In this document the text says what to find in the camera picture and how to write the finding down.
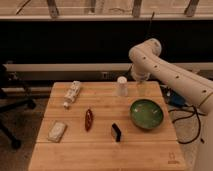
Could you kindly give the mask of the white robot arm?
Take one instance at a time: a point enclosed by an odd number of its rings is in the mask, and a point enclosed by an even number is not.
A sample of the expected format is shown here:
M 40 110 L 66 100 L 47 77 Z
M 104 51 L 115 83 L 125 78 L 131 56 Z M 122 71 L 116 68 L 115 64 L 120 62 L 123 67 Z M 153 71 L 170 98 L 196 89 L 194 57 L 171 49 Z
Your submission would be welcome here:
M 193 171 L 213 171 L 213 81 L 160 58 L 161 43 L 150 38 L 129 50 L 134 80 L 152 74 L 206 114 Z

